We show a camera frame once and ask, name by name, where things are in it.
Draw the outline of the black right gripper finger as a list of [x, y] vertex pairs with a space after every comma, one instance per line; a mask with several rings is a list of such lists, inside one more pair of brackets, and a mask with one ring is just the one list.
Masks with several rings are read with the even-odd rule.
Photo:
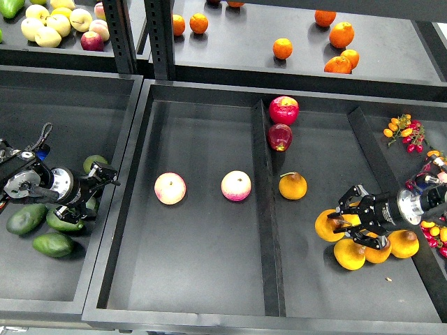
[[362, 246], [372, 248], [374, 250], [381, 250], [388, 245], [386, 236], [378, 235], [377, 237], [368, 236], [365, 230], [361, 229], [360, 225], [340, 227], [333, 230], [335, 234], [343, 233], [350, 237], [354, 243]]
[[374, 204], [374, 197], [366, 191], [364, 186], [357, 184], [345, 192], [338, 200], [336, 213], [344, 214], [370, 214]]

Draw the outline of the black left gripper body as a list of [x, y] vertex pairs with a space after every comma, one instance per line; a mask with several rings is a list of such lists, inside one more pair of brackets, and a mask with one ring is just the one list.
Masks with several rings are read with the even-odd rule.
[[[94, 197], [98, 188], [93, 188], [94, 182], [87, 175], [77, 174], [68, 168], [55, 167], [51, 169], [53, 182], [51, 191], [58, 192], [55, 202], [59, 206], [86, 207], [86, 202]], [[87, 219], [95, 218], [97, 212], [87, 209]]]

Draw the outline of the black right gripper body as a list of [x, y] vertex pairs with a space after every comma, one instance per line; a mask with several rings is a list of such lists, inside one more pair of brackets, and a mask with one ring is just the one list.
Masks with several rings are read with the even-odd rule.
[[389, 192], [363, 197], [359, 203], [359, 219], [364, 229], [377, 235], [405, 228], [405, 220], [397, 206], [397, 195]]

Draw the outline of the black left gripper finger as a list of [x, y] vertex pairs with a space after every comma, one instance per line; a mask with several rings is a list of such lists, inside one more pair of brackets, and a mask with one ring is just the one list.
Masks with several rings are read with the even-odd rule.
[[54, 214], [60, 221], [70, 224], [78, 224], [87, 217], [87, 208], [59, 206], [54, 210]]
[[88, 179], [94, 182], [93, 188], [103, 188], [109, 184], [120, 186], [118, 171], [105, 163], [92, 163]]

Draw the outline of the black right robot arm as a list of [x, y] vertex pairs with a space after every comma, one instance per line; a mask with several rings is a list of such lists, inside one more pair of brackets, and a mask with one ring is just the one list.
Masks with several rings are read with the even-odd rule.
[[413, 179], [412, 189], [369, 194], [361, 185], [352, 186], [328, 214], [337, 223], [347, 223], [345, 214], [355, 214], [360, 223], [334, 229], [360, 245], [380, 250], [387, 245], [389, 232], [417, 226], [423, 220], [437, 221], [446, 213], [446, 182], [429, 170]]

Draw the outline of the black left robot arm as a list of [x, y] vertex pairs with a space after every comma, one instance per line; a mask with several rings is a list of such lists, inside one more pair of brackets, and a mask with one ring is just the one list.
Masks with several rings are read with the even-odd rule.
[[87, 174], [67, 167], [49, 168], [44, 159], [50, 152], [45, 141], [53, 125], [44, 124], [37, 141], [25, 149], [16, 149], [1, 140], [1, 207], [8, 203], [55, 204], [56, 217], [76, 224], [96, 216], [87, 202], [100, 195], [105, 186], [120, 185], [118, 171], [111, 165], [93, 161]]

